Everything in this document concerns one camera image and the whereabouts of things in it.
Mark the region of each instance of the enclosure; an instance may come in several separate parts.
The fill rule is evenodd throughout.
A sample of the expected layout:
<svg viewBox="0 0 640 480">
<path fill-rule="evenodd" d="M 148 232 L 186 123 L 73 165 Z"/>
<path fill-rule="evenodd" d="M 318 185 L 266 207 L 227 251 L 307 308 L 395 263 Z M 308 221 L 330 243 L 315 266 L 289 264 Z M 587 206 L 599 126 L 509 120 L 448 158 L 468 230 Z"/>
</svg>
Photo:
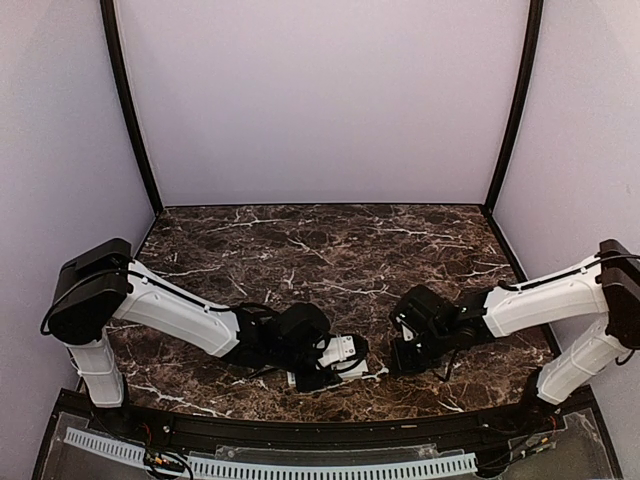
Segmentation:
<svg viewBox="0 0 640 480">
<path fill-rule="evenodd" d="M 0 478 L 71 478 L 47 458 L 60 419 L 83 429 L 64 415 L 91 410 L 63 345 L 37 329 L 60 267 L 111 238 L 215 303 L 312 302 L 335 331 L 366 337 L 368 375 L 299 394 L 285 372 L 253 378 L 148 327 L 107 326 L 132 404 L 171 418 L 175 448 L 336 458 L 488 448 L 473 433 L 483 415 L 517 403 L 530 373 L 594 321 L 461 352 L 446 383 L 397 377 L 389 315 L 412 286 L 455 302 L 561 270 L 609 238 L 640 251 L 635 2 L 38 0 L 1 11 Z M 505 478 L 563 463 L 640 477 L 635 367 L 582 387 L 549 463 L 540 455 Z M 580 428 L 597 441 L 576 440 Z M 104 460 L 76 461 L 95 469 L 86 478 Z"/>
</svg>

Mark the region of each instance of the black frame edge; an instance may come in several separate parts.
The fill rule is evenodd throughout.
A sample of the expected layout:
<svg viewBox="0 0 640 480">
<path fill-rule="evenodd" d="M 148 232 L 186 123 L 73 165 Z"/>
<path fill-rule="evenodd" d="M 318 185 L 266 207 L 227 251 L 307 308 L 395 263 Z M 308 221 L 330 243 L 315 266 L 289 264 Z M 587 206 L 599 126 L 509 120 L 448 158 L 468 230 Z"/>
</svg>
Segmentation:
<svg viewBox="0 0 640 480">
<path fill-rule="evenodd" d="M 498 154 L 498 161 L 493 172 L 489 192 L 484 202 L 484 206 L 493 212 L 504 184 L 504 179 L 509 168 L 509 161 L 513 153 L 513 147 L 518 136 L 520 121 L 524 112 L 524 105 L 527 99 L 529 83 L 531 81 L 531 73 L 533 71 L 533 61 L 536 56 L 536 47 L 538 45 L 538 36 L 540 33 L 540 24 L 542 21 L 542 6 L 544 0 L 531 0 L 529 3 L 529 17 L 527 20 L 527 30 L 524 37 L 524 45 L 522 47 L 522 57 L 520 58 L 520 69 L 518 70 L 518 79 L 516 80 L 516 88 L 513 93 L 511 102 L 511 110 L 509 111 L 509 119 L 507 127 L 502 139 L 502 146 Z"/>
<path fill-rule="evenodd" d="M 516 254 L 511 249 L 511 245 L 509 245 L 509 242 L 507 242 L 507 238 L 504 236 L 502 229 L 496 222 L 495 218 L 493 218 L 493 214 L 484 205 L 480 206 L 480 212 L 482 212 L 482 215 L 487 221 L 487 224 L 489 225 L 493 236 L 498 241 L 500 249 L 504 253 L 504 256 L 507 258 L 507 262 L 509 262 L 509 265 L 511 265 L 511 269 L 516 276 L 516 280 L 519 283 L 526 282 L 528 280 L 527 275 L 524 273 L 524 269 L 522 268 L 522 265 L 520 265 L 518 257 L 516 257 Z M 562 353 L 562 350 L 560 350 L 558 340 L 556 339 L 556 336 L 554 335 L 553 330 L 551 330 L 549 324 L 545 323 L 544 325 L 541 325 L 540 328 L 542 329 L 542 333 L 544 334 L 544 337 L 549 344 L 549 348 L 551 349 L 551 353 L 553 353 L 553 356 L 559 356 Z"/>
<path fill-rule="evenodd" d="M 166 208 L 208 208 L 208 207 L 269 207 L 269 206 L 340 206 L 340 205 L 431 205 L 435 207 L 481 207 L 480 203 L 433 203 L 433 202 L 264 202 L 264 203 L 194 203 L 193 205 L 167 205 Z"/>
<path fill-rule="evenodd" d="M 131 96 L 131 89 L 129 87 L 129 80 L 127 79 L 113 0 L 100 0 L 100 10 L 102 11 L 102 23 L 104 25 L 104 34 L 107 41 L 107 48 L 109 50 L 109 58 L 111 59 L 113 78 L 116 83 L 116 89 L 118 90 L 118 97 L 120 98 L 120 107 L 122 108 L 124 121 L 127 125 L 127 131 L 129 132 L 131 147 L 133 148 L 133 153 L 136 157 L 136 163 L 138 164 L 138 169 L 140 170 L 140 175 L 142 176 L 142 182 L 144 183 L 144 188 L 147 192 L 147 196 L 149 197 L 149 202 L 151 203 L 154 213 L 159 215 L 164 207 L 162 205 L 162 200 L 160 199 L 158 186 L 153 177 L 149 157 L 147 156 L 147 151 L 144 147 L 138 117 L 136 116 L 136 110 L 133 104 L 133 97 Z"/>
<path fill-rule="evenodd" d="M 148 415 L 166 413 L 146 407 L 132 407 Z M 357 431 L 351 432 L 351 423 L 286 423 L 258 422 L 268 432 L 266 437 L 258 439 L 258 425 L 253 421 L 227 420 L 214 417 L 200 417 L 181 413 L 170 413 L 170 423 L 174 433 L 170 448 L 179 451 L 198 450 L 213 452 L 219 445 L 250 446 L 256 448 L 295 448 L 296 450 L 333 450 L 336 448 L 392 448 L 397 446 L 419 445 L 423 443 L 440 444 L 444 437 L 450 447 L 463 448 L 476 453 L 496 451 L 508 448 L 504 436 L 494 436 L 478 432 L 478 425 L 486 420 L 486 415 L 507 411 L 511 406 L 494 407 L 487 410 L 462 414 L 422 417 L 411 419 L 410 429 L 402 428 L 407 420 L 387 420 L 382 422 L 364 422 Z M 598 404 L 591 387 L 585 385 L 576 390 L 564 404 L 562 414 L 590 408 L 593 411 L 598 429 L 609 455 L 611 469 L 616 478 L 622 478 L 617 456 L 603 422 Z M 49 425 L 40 446 L 40 452 L 32 480 L 40 480 L 49 446 L 53 437 L 57 418 L 61 412 L 91 419 L 91 407 L 86 395 L 62 389 L 49 419 Z M 99 425 L 93 428 L 102 430 Z"/>
</svg>

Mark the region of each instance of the wire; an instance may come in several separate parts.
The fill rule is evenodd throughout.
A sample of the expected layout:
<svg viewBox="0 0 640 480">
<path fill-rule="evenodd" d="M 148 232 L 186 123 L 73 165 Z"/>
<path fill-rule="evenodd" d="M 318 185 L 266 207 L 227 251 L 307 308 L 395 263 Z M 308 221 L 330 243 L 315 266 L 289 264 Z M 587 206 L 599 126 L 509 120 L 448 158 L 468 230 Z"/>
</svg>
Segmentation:
<svg viewBox="0 0 640 480">
<path fill-rule="evenodd" d="M 482 430 L 491 430 L 492 432 L 499 433 L 500 435 L 517 435 L 518 433 L 521 433 L 520 430 L 501 430 L 499 428 L 492 427 L 491 425 L 487 425 L 486 423 L 484 425 L 479 425 L 476 428 Z"/>
<path fill-rule="evenodd" d="M 458 353 L 460 353 L 460 350 L 456 349 L 451 354 L 451 360 L 449 360 L 449 365 L 447 365 L 447 370 L 445 371 L 444 377 L 439 373 L 437 373 L 435 370 L 433 370 L 433 374 L 442 383 L 447 383 L 449 380 L 451 380 L 451 374 L 453 373 L 453 363 L 456 361 L 456 357 L 458 356 Z"/>
<path fill-rule="evenodd" d="M 69 354 L 69 363 L 71 364 L 73 369 L 76 371 L 76 373 L 78 375 L 80 375 L 80 369 L 78 368 L 78 364 L 76 363 L 76 359 L 73 358 L 73 354 L 71 353 L 71 350 L 69 350 L 68 348 L 67 348 L 67 353 Z"/>
<path fill-rule="evenodd" d="M 336 368 L 336 369 L 332 369 L 332 371 L 333 373 L 337 373 L 337 374 L 350 372 L 351 370 L 355 369 L 358 365 L 360 365 L 362 362 L 364 362 L 364 359 L 366 358 L 366 356 L 367 356 L 366 354 L 361 355 L 354 363 L 352 363 L 348 367 Z"/>
<path fill-rule="evenodd" d="M 231 310 L 238 310 L 238 309 L 247 310 L 249 308 L 256 308 L 258 310 L 262 310 L 264 312 L 269 313 L 270 315 L 272 315 L 274 317 L 277 316 L 277 315 L 280 315 L 280 312 L 278 312 L 277 310 L 274 310 L 273 308 L 268 307 L 266 305 L 262 305 L 261 303 L 255 303 L 255 302 L 240 303 L 240 304 L 238 304 L 238 306 L 232 307 Z"/>
<path fill-rule="evenodd" d="M 98 415 L 96 415 L 96 412 L 94 410 L 94 405 L 93 402 L 91 403 L 91 417 L 98 423 L 98 425 L 100 425 L 100 427 L 105 431 L 105 433 L 107 435 L 109 435 L 110 437 L 126 443 L 126 444 L 131 444 L 132 440 L 126 437 L 123 437 L 122 435 L 119 435 L 115 432 L 113 432 L 110 428 L 107 428 L 107 426 L 104 424 L 104 422 L 100 419 L 100 417 Z M 194 480 L 194 475 L 193 475 L 193 470 L 191 469 L 191 466 L 186 462 L 186 460 L 184 460 L 184 458 L 182 458 L 180 456 L 180 454 L 176 453 L 176 452 L 171 452 L 171 451 L 167 451 L 167 450 L 161 450 L 161 449 L 157 449 L 154 448 L 152 451 L 150 449 L 150 445 L 151 445 L 151 440 L 153 439 L 152 435 L 151 435 L 151 429 L 149 428 L 149 425 L 147 425 L 146 423 L 142 423 L 139 425 L 140 427 L 144 428 L 144 430 L 147 432 L 147 441 L 145 442 L 145 454 L 148 455 L 154 455 L 155 453 L 157 453 L 159 456 L 165 456 L 165 457 L 169 457 L 174 459 L 175 461 L 177 461 L 178 463 L 180 463 L 185 471 L 189 474 L 189 480 Z M 153 476 L 154 478 L 178 478 L 180 475 L 177 476 L 170 476 L 170 475 L 166 475 L 163 474 L 161 472 L 157 472 L 156 468 L 153 464 L 151 464 L 149 466 L 149 468 L 151 469 L 151 471 L 153 472 Z"/>
<path fill-rule="evenodd" d="M 499 462 L 500 460 L 509 457 L 511 455 L 513 455 L 513 453 L 518 450 L 520 447 L 522 447 L 523 445 L 525 445 L 527 442 L 529 442 L 529 440 L 531 440 L 533 437 L 535 437 L 538 433 L 537 433 L 537 428 L 533 431 L 533 433 L 531 433 L 529 436 L 527 436 L 524 440 L 518 442 L 513 448 L 511 448 L 507 453 L 505 453 L 504 455 L 499 456 L 498 458 L 495 458 L 493 460 L 491 460 L 490 462 L 486 462 L 482 465 L 478 465 L 478 468 L 484 468 L 485 470 L 502 470 L 510 465 L 513 465 L 514 463 L 523 460 L 524 458 L 526 458 L 527 456 L 529 456 L 529 453 L 531 453 L 532 451 L 534 451 L 536 448 L 540 447 L 541 445 L 544 445 L 545 443 L 547 443 L 557 432 L 558 430 L 558 421 L 555 418 L 554 415 L 551 415 L 548 417 L 549 420 L 551 421 L 551 424 L 553 425 L 553 430 L 551 432 L 550 435 L 546 435 L 543 438 L 541 438 L 538 442 L 536 442 L 534 445 L 525 448 L 524 450 L 522 450 L 522 452 L 520 452 L 520 454 L 518 454 L 518 456 L 516 458 L 510 459 L 509 461 L 502 463 L 502 464 L 498 464 L 498 465 L 494 465 L 495 463 Z"/>
<path fill-rule="evenodd" d="M 247 377 L 247 380 L 253 380 L 254 378 L 260 378 L 260 377 L 264 377 L 265 375 L 269 375 L 270 373 L 275 373 L 279 370 L 282 370 L 281 368 L 278 367 L 267 367 L 267 368 L 262 368 L 260 370 L 256 370 L 255 372 L 253 372 L 251 375 L 249 375 Z"/>
<path fill-rule="evenodd" d="M 560 273 L 558 275 L 555 275 L 553 277 L 549 277 L 549 278 L 545 278 L 543 280 L 538 280 L 538 281 L 534 281 L 531 283 L 527 283 L 526 285 L 522 286 L 522 287 L 518 287 L 516 285 L 507 285 L 505 282 L 498 282 L 498 286 L 503 288 L 504 290 L 507 290 L 509 292 L 522 292 L 525 290 L 531 290 L 532 288 L 536 288 L 539 287 L 541 285 L 546 285 L 547 283 L 551 283 L 551 282 L 555 282 L 556 280 L 561 280 L 563 278 L 566 277 L 570 277 L 571 275 L 575 275 L 576 273 L 580 273 L 583 270 L 589 270 L 590 268 L 593 268 L 597 265 L 600 265 L 602 263 L 606 263 L 609 262 L 611 260 L 620 260 L 620 259 L 624 259 L 624 258 L 630 258 L 633 260 L 640 260 L 640 255 L 634 255 L 631 253 L 623 253 L 620 255 L 613 255 L 611 257 L 605 257 L 605 258 L 599 258 L 598 260 L 595 260 L 587 265 L 585 265 L 584 267 L 580 267 L 580 268 L 575 268 L 573 270 L 569 270 L 568 272 L 564 272 L 564 273 Z"/>
<path fill-rule="evenodd" d="M 620 360 L 619 358 L 616 358 L 616 365 L 618 365 L 619 367 L 626 365 L 629 362 L 629 360 L 633 358 L 633 355 L 635 353 L 636 353 L 635 350 L 631 350 L 631 352 L 629 352 L 629 355 L 627 355 L 624 360 Z"/>
</svg>

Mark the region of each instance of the black cable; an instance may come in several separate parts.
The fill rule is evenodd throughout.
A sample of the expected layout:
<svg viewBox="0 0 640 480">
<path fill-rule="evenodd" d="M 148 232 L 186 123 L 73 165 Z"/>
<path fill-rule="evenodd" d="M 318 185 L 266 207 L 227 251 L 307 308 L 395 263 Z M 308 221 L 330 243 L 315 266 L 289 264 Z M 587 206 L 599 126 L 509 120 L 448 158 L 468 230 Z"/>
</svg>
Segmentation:
<svg viewBox="0 0 640 480">
<path fill-rule="evenodd" d="M 573 270 L 569 270 L 568 272 L 565 273 L 560 273 L 556 276 L 550 277 L 550 278 L 545 278 L 544 280 L 538 280 L 535 282 L 531 282 L 531 283 L 527 283 L 526 285 L 522 286 L 522 287 L 517 287 L 514 285 L 507 285 L 505 282 L 498 282 L 498 286 L 500 288 L 503 288 L 504 290 L 507 290 L 509 292 L 523 292 L 525 290 L 531 290 L 532 288 L 536 288 L 539 287 L 541 285 L 546 285 L 547 283 L 551 283 L 551 282 L 555 282 L 556 280 L 561 280 L 563 278 L 566 277 L 570 277 L 571 275 L 575 275 L 576 273 L 580 273 L 583 270 L 589 270 L 590 268 L 593 268 L 597 265 L 600 265 L 601 263 L 605 263 L 605 262 L 609 262 L 611 260 L 620 260 L 620 259 L 624 259 L 624 258 L 631 258 L 634 260 L 640 260 L 640 255 L 634 255 L 631 253 L 624 253 L 624 254 L 620 254 L 620 255 L 613 255 L 611 257 L 605 257 L 605 258 L 599 258 L 598 260 L 595 260 L 587 265 L 585 265 L 584 267 L 580 267 L 580 268 L 575 268 Z"/>
<path fill-rule="evenodd" d="M 118 440 L 120 442 L 129 444 L 129 445 L 132 443 L 131 439 L 123 437 L 122 435 L 119 435 L 119 434 L 113 432 L 110 428 L 107 428 L 107 426 L 104 424 L 104 422 L 96 414 L 96 412 L 94 410 L 95 405 L 93 404 L 93 402 L 90 402 L 90 405 L 91 405 L 91 417 L 98 423 L 98 425 L 100 425 L 100 427 L 105 431 L 105 433 L 107 435 L 109 435 L 110 437 L 114 438 L 115 440 Z M 191 469 L 191 466 L 180 456 L 180 454 L 178 454 L 176 452 L 167 451 L 167 450 L 160 450 L 160 449 L 154 449 L 154 450 L 159 455 L 164 455 L 164 456 L 167 456 L 169 458 L 173 458 L 174 460 L 176 460 L 178 463 L 180 463 L 185 468 L 185 471 L 189 474 L 189 480 L 194 480 L 193 470 Z M 149 445 L 147 445 L 147 444 L 145 444 L 145 453 L 152 453 L 151 449 L 149 448 Z M 149 466 L 149 468 L 151 469 L 151 471 L 154 472 L 154 474 L 163 475 L 164 478 L 178 478 L 181 475 L 180 474 L 180 475 L 177 475 L 175 477 L 173 477 L 173 476 L 167 477 L 163 473 L 156 472 L 154 470 L 154 466 L 153 465 Z"/>
<path fill-rule="evenodd" d="M 555 419 L 555 417 L 552 415 L 551 417 L 548 417 L 552 422 L 553 422 L 553 431 L 551 432 L 551 435 L 548 436 L 544 436 L 542 439 L 540 439 L 538 442 L 536 442 L 536 444 L 525 448 L 523 451 L 525 452 L 524 456 L 521 456 L 522 453 L 519 454 L 518 457 L 510 459 L 509 461 L 499 464 L 499 465 L 494 465 L 494 463 L 499 462 L 500 460 L 513 455 L 513 453 L 518 450 L 518 448 L 520 448 L 522 445 L 525 445 L 529 440 L 531 440 L 534 436 L 536 436 L 538 434 L 538 430 L 539 428 L 535 428 L 533 430 L 533 432 L 528 435 L 524 440 L 518 442 L 513 448 L 510 448 L 509 451 L 507 453 L 505 453 L 504 455 L 499 456 L 498 458 L 495 458 L 493 460 L 491 460 L 490 462 L 486 462 L 482 465 L 478 465 L 478 468 L 483 468 L 485 470 L 502 470 L 510 465 L 513 465 L 514 463 L 516 463 L 519 460 L 522 460 L 524 458 L 526 458 L 528 456 L 528 453 L 530 453 L 531 451 L 535 450 L 536 448 L 540 447 L 541 445 L 545 444 L 550 438 L 552 438 L 556 431 L 557 431 L 557 420 Z"/>
<path fill-rule="evenodd" d="M 167 475 L 166 473 L 161 473 L 158 471 L 156 466 L 153 463 L 149 463 L 148 465 L 151 473 L 147 472 L 147 476 L 151 478 L 155 478 L 156 480 L 175 480 L 178 478 L 176 475 Z"/>
<path fill-rule="evenodd" d="M 620 367 L 623 366 L 623 365 L 626 365 L 629 362 L 629 360 L 631 360 L 633 358 L 633 355 L 635 353 L 636 353 L 635 350 L 631 350 L 631 352 L 629 352 L 629 355 L 627 355 L 624 360 L 620 360 L 620 359 L 616 358 L 616 365 L 618 365 Z"/>
<path fill-rule="evenodd" d="M 490 430 L 492 432 L 499 433 L 500 435 L 517 435 L 520 430 L 500 430 L 499 428 L 492 427 L 491 425 L 480 425 L 476 427 L 481 430 Z"/>
<path fill-rule="evenodd" d="M 195 299 L 195 298 L 193 298 L 193 297 L 191 297 L 189 295 L 185 295 L 184 293 L 182 293 L 182 292 L 180 292 L 178 290 L 175 290 L 175 289 L 165 285 L 162 282 L 158 282 L 157 280 L 154 280 L 153 278 L 149 278 L 147 275 L 144 275 L 143 273 L 136 272 L 134 270 L 127 270 L 127 273 L 129 275 L 133 276 L 133 277 L 138 277 L 138 278 L 141 278 L 141 279 L 146 278 L 147 281 L 151 285 L 154 285 L 154 286 L 156 286 L 158 288 L 166 290 L 167 292 L 172 293 L 173 295 L 176 295 L 177 297 L 180 297 L 180 298 L 182 298 L 184 300 L 187 300 L 187 301 L 189 301 L 191 303 L 194 303 L 194 304 L 196 304 L 196 305 L 198 305 L 198 306 L 200 306 L 202 308 L 208 308 L 212 312 L 219 312 L 219 313 L 231 312 L 231 311 L 239 308 L 239 306 L 236 306 L 236 307 L 213 307 L 213 306 L 211 306 L 211 305 L 209 305 L 207 303 L 203 303 L 200 300 L 197 300 L 197 299 Z"/>
<path fill-rule="evenodd" d="M 265 375 L 269 375 L 270 373 L 275 373 L 279 370 L 282 370 L 282 369 L 278 367 L 263 368 L 261 370 L 253 372 L 251 375 L 247 377 L 247 380 L 253 380 L 254 378 L 264 377 Z"/>
<path fill-rule="evenodd" d="M 349 365 L 348 367 L 336 368 L 333 370 L 333 373 L 341 374 L 341 373 L 350 372 L 351 370 L 356 368 L 358 365 L 360 365 L 362 362 L 364 362 L 365 358 L 366 358 L 366 355 L 362 355 L 360 358 L 355 360 L 355 363 Z"/>
<path fill-rule="evenodd" d="M 483 463 L 482 465 L 478 465 L 478 468 L 485 468 L 485 469 L 489 468 L 490 470 L 497 469 L 497 467 L 490 467 L 490 465 L 493 465 L 494 463 L 499 462 L 503 458 L 511 456 L 513 454 L 513 452 L 515 452 L 518 448 L 520 448 L 522 445 L 524 445 L 529 440 L 531 440 L 537 433 L 538 432 L 537 432 L 537 429 L 536 429 L 536 430 L 534 430 L 534 432 L 532 434 L 530 434 L 527 437 L 525 437 L 524 440 L 518 442 L 513 448 L 509 449 L 509 451 L 507 453 L 505 453 L 504 455 L 500 455 L 498 458 L 494 458 L 490 462 L 486 462 L 486 463 Z"/>
<path fill-rule="evenodd" d="M 449 360 L 449 365 L 447 365 L 447 370 L 445 371 L 444 377 L 439 373 L 437 373 L 435 370 L 432 370 L 436 378 L 440 380 L 442 383 L 447 383 L 449 380 L 451 380 L 451 374 L 453 373 L 453 363 L 456 361 L 456 357 L 458 356 L 458 353 L 460 353 L 460 350 L 456 349 L 451 354 L 451 360 Z"/>
<path fill-rule="evenodd" d="M 277 310 L 274 310 L 273 308 L 268 307 L 266 305 L 262 305 L 261 303 L 255 303 L 255 302 L 243 302 L 236 307 L 231 307 L 230 310 L 247 310 L 249 308 L 256 308 L 258 310 L 262 310 L 274 317 L 277 315 L 280 315 L 280 312 L 278 312 Z"/>
</svg>

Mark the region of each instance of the white wall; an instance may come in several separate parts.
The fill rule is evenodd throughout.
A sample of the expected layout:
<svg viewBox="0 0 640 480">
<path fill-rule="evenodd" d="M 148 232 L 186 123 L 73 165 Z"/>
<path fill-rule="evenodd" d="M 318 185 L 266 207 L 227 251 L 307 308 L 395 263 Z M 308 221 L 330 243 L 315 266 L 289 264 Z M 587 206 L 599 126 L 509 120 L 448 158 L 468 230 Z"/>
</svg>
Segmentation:
<svg viewBox="0 0 640 480">
<path fill-rule="evenodd" d="M 484 201 L 527 1 L 119 10 L 166 204 Z"/>
<path fill-rule="evenodd" d="M 640 252 L 640 7 L 546 2 L 519 138 L 496 210 L 530 278 L 617 238 Z M 567 347 L 592 319 L 555 332 Z M 593 387 L 626 478 L 640 478 L 639 359 Z"/>
<path fill-rule="evenodd" d="M 98 1 L 0 2 L 0 478 L 30 478 L 61 386 L 38 333 L 62 263 L 152 220 L 120 112 Z"/>
</svg>

